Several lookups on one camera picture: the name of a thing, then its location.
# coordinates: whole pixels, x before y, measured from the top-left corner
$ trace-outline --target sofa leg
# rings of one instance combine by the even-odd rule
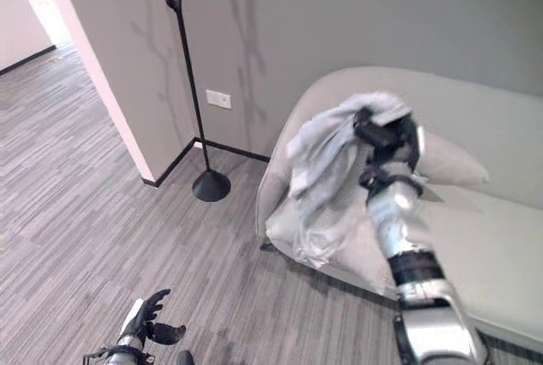
[[[272,242],[264,242],[260,245],[260,250],[272,250],[273,243]]]

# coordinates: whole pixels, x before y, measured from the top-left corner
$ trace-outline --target black baseboard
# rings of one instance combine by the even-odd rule
[[[181,151],[181,153],[176,157],[175,160],[170,164],[170,166],[162,173],[160,178],[156,181],[150,181],[145,178],[142,178],[143,182],[146,185],[149,185],[151,187],[158,188],[160,187],[160,184],[168,177],[168,175],[172,172],[174,168],[179,164],[179,162],[187,155],[187,153],[190,151],[190,149],[194,146],[194,143],[202,143],[202,141],[199,138],[193,138],[187,146]],[[216,149],[226,150],[231,153],[244,155],[245,157],[249,157],[250,159],[256,159],[260,161],[264,161],[265,163],[270,162],[270,158],[266,157],[265,155],[251,153],[250,151],[245,151],[241,149],[236,149],[235,147],[226,146],[225,144],[215,143],[211,142],[210,140],[206,140],[205,143],[210,147],[215,147]]]
[[[162,173],[162,175],[159,177],[158,180],[156,181],[150,181],[150,180],[146,180],[145,178],[142,178],[143,179],[143,182],[146,183],[147,185],[150,185],[151,187],[155,187],[155,188],[158,188],[160,187],[160,184],[166,179],[166,177],[168,177],[170,175],[170,173],[172,172],[172,170],[174,168],[176,168],[176,166],[179,164],[179,162],[183,159],[183,157],[185,157],[185,155],[187,155],[187,153],[190,151],[190,149],[194,146],[194,142],[196,141],[196,138],[193,138],[186,146],[183,150],[181,150],[181,153],[179,153],[179,155],[176,157],[175,160],[173,160],[173,162],[170,164],[170,166],[168,168],[166,168],[166,171],[164,171]]]
[[[25,59],[22,59],[21,61],[16,62],[16,63],[13,64],[13,65],[7,66],[7,67],[4,68],[3,70],[0,70],[0,76],[2,76],[3,74],[5,74],[5,73],[7,73],[7,72],[10,72],[11,70],[14,70],[15,68],[20,67],[21,65],[26,64],[27,62],[32,61],[33,59],[36,59],[36,58],[38,58],[38,57],[41,57],[41,56],[44,55],[45,53],[50,53],[51,51],[53,51],[53,50],[56,49],[56,48],[57,48],[56,45],[52,45],[51,47],[47,47],[47,48],[43,49],[43,50],[40,51],[39,53],[34,53],[34,54],[32,54],[30,57],[26,57]]]
[[[202,140],[200,140],[199,138],[194,138],[194,141],[202,143]],[[225,144],[211,142],[210,140],[206,140],[205,143],[210,147],[215,147],[216,149],[226,150],[226,151],[229,151],[230,153],[244,155],[245,157],[249,157],[250,159],[256,159],[256,160],[264,161],[265,163],[270,162],[270,157],[268,157],[266,155],[251,153],[250,151],[236,149],[235,147],[230,147],[230,146],[226,146]]]

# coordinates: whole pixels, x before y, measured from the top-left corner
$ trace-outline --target gray wall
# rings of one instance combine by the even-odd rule
[[[344,67],[543,93],[543,0],[185,0],[209,139],[270,154],[299,96]]]
[[[194,137],[164,0],[71,0],[153,178]]]

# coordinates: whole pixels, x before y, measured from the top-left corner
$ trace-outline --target gray cloth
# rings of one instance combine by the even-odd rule
[[[392,93],[359,93],[304,123],[287,145],[292,166],[288,196],[298,206],[300,221],[294,256],[314,267],[326,264],[348,235],[344,228],[321,227],[317,217],[338,194],[355,160],[365,160],[371,151],[353,129],[355,113],[365,106],[375,112],[372,121],[381,126],[411,111]]]

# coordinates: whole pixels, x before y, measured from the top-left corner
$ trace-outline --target black glove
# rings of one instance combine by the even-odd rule
[[[170,289],[164,289],[146,299],[136,316],[126,325],[126,328],[120,337],[136,335],[143,343],[145,343],[148,323],[155,320],[156,312],[162,310],[162,305],[157,303],[161,301],[165,295],[168,295],[170,291]]]

